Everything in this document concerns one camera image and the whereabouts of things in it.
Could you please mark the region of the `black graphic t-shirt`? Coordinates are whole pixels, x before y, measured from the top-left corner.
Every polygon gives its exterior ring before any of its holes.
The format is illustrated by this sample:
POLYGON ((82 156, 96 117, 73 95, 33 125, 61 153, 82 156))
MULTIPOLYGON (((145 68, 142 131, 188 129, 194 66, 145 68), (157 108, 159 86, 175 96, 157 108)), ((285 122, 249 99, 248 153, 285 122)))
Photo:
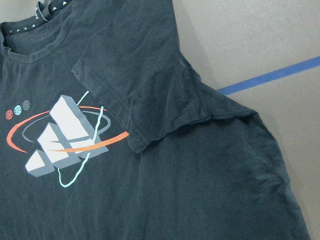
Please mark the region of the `black graphic t-shirt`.
POLYGON ((0 25, 3 240, 308 240, 259 114, 204 84, 170 0, 0 25))

